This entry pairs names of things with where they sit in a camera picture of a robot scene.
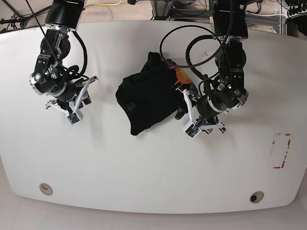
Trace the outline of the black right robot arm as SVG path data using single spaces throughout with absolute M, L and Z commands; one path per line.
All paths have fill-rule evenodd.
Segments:
M 83 119 L 80 109 L 91 103 L 87 89 L 91 83 L 98 80 L 96 76 L 85 76 L 87 49 L 76 32 L 84 3 L 83 0 L 53 1 L 45 19 L 49 28 L 43 32 L 40 54 L 29 79 L 37 94 L 53 97 L 46 103 L 46 109 L 53 107 L 64 113 L 72 125 Z M 67 68 L 63 65 L 63 60 L 71 49 L 69 32 L 73 33 L 82 47 L 82 68 L 77 65 Z

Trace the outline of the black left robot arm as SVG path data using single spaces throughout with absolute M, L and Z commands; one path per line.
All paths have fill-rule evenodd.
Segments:
M 189 122 L 184 131 L 191 138 L 195 138 L 200 132 L 210 134 L 214 129 L 225 132 L 226 128 L 218 120 L 218 115 L 234 111 L 247 101 L 248 91 L 244 86 L 243 70 L 246 53 L 241 42 L 248 37 L 246 5 L 245 0 L 213 1 L 213 38 L 221 42 L 221 48 L 215 55 L 218 73 L 215 77 L 208 77 L 192 69 L 201 78 L 198 91 L 178 87 L 187 108 L 178 110 L 177 119 L 184 112 L 188 113 Z

